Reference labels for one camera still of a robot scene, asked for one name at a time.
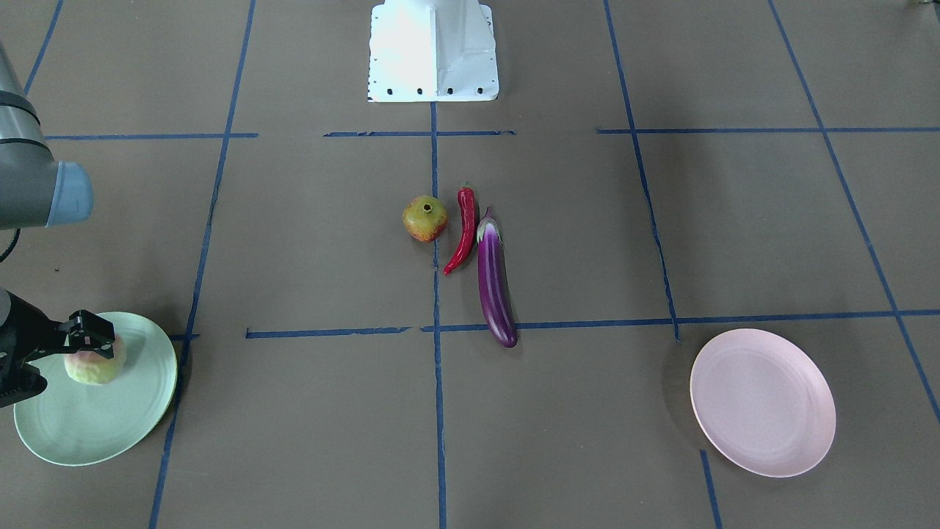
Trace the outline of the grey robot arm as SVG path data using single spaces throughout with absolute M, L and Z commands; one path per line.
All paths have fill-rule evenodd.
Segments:
M 94 207 L 90 177 L 81 165 L 59 161 L 41 131 L 34 105 L 1 51 L 1 228 L 51 227 L 87 220 Z M 48 382 L 31 362 L 82 351 L 114 356 L 108 320 L 78 309 L 64 322 L 14 295 L 1 294 L 1 405 L 44 392 Z

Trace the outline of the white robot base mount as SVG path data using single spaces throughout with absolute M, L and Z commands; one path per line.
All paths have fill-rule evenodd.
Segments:
M 367 101 L 494 101 L 493 11 L 479 1 L 385 1 L 370 13 Z

